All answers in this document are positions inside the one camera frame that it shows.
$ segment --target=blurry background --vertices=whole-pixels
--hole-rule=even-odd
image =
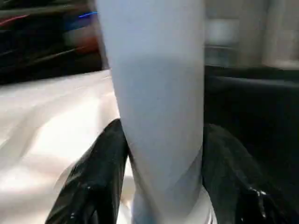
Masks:
[[[297,0],[206,0],[206,65],[299,65]],[[93,0],[0,0],[0,84],[107,68]]]

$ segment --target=white pipe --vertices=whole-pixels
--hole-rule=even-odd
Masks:
[[[132,153],[134,219],[184,223],[201,191],[203,0],[97,0],[97,7]]]

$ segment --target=black plastic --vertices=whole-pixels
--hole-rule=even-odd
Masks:
[[[299,223],[298,75],[206,71],[203,177],[218,223]]]
[[[76,163],[46,224],[115,224],[127,156],[117,119]]]

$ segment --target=blue light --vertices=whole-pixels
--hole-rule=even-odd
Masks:
[[[89,16],[89,15],[97,14],[97,13],[98,13],[98,12],[86,13],[86,14],[80,15],[79,18],[84,18],[84,17],[87,17],[87,16]]]

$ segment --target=white cylinder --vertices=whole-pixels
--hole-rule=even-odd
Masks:
[[[97,0],[137,184],[136,223],[184,223],[201,190],[203,0]]]

